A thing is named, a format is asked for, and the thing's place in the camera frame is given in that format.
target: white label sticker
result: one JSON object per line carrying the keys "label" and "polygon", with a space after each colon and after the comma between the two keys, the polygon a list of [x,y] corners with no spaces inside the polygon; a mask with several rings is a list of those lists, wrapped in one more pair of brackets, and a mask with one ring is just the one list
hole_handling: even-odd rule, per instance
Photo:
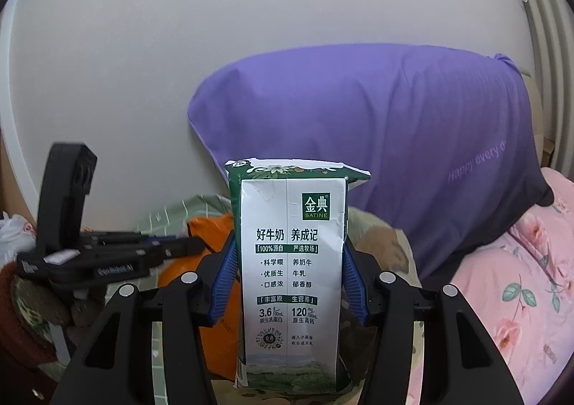
{"label": "white label sticker", "polygon": [[59,266],[60,264],[64,264],[67,261],[70,261],[70,259],[75,258],[79,254],[80,252],[77,249],[63,249],[62,251],[56,251],[55,253],[46,256],[44,261],[46,261],[48,264]]}
{"label": "white label sticker", "polygon": [[245,364],[243,364],[243,361],[239,359],[237,360],[237,371],[235,373],[234,387],[235,388],[249,387]]}

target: white wall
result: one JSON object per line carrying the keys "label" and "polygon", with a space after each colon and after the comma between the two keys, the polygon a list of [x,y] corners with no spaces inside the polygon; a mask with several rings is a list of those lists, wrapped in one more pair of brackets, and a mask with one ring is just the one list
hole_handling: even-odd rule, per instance
{"label": "white wall", "polygon": [[[13,16],[0,96],[11,98],[31,177],[21,174],[21,186],[35,188],[34,208],[50,144],[86,142],[99,162],[84,220],[99,228],[130,227],[155,206],[225,190],[186,109],[205,76],[241,57],[424,43],[504,52],[534,70],[518,0],[17,0]],[[7,142],[16,156],[18,141]]]}

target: blue gripper pad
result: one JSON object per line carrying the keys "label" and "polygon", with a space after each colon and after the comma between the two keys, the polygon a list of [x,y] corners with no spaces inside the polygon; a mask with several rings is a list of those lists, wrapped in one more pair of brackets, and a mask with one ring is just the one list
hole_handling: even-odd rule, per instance
{"label": "blue gripper pad", "polygon": [[346,243],[343,245],[343,287],[351,312],[362,325],[365,325],[368,317],[367,289]]}
{"label": "blue gripper pad", "polygon": [[211,288],[211,307],[207,314],[212,325],[214,325],[219,318],[225,313],[227,301],[237,275],[237,251],[235,249],[235,239],[229,243],[223,261],[219,267],[219,271],[215,276],[213,287]]}

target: carton top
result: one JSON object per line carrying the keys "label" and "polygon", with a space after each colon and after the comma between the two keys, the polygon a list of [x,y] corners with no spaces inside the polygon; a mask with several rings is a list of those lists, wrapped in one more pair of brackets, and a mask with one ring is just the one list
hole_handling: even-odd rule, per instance
{"label": "carton top", "polygon": [[342,162],[304,159],[243,159],[225,164],[230,182],[290,178],[344,178],[349,188],[369,180],[371,174]]}

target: green leaf print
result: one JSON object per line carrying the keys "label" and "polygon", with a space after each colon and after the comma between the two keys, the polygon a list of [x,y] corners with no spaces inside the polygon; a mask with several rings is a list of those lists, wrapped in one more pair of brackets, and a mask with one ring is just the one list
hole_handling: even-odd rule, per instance
{"label": "green leaf print", "polygon": [[502,301],[510,302],[520,294],[520,284],[513,283],[508,285],[502,293]]}
{"label": "green leaf print", "polygon": [[536,297],[535,295],[528,290],[527,288],[522,290],[522,298],[524,299],[524,302],[528,305],[528,306],[532,306],[535,307],[536,306]]}
{"label": "green leaf print", "polygon": [[266,180],[266,179],[278,179],[286,178],[287,175],[292,175],[289,171],[270,171],[266,170],[263,172],[255,172],[253,175],[253,180]]}
{"label": "green leaf print", "polygon": [[552,295],[552,306],[555,312],[560,312],[560,298],[555,293]]}

